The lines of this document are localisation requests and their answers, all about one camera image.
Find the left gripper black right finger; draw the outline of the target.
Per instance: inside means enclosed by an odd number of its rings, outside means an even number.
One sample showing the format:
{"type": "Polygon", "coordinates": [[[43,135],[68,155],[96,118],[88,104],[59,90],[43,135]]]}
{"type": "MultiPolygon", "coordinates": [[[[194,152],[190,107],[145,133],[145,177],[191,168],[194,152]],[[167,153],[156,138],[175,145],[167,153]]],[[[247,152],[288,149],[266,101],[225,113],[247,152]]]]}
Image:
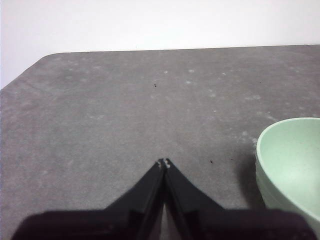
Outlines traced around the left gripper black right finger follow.
{"type": "Polygon", "coordinates": [[[297,213],[278,209],[226,209],[195,187],[168,159],[164,184],[168,224],[180,240],[315,240],[297,213]]]}

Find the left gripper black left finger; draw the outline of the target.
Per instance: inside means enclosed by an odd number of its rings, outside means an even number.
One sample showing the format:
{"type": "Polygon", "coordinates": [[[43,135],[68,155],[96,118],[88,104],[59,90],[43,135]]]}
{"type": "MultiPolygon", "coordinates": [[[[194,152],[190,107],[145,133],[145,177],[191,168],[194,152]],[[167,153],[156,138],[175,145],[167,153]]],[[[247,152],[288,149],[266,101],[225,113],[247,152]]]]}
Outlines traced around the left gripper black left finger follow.
{"type": "Polygon", "coordinates": [[[14,240],[159,239],[164,160],[158,160],[126,193],[104,209],[56,210],[26,217],[14,240]]]}

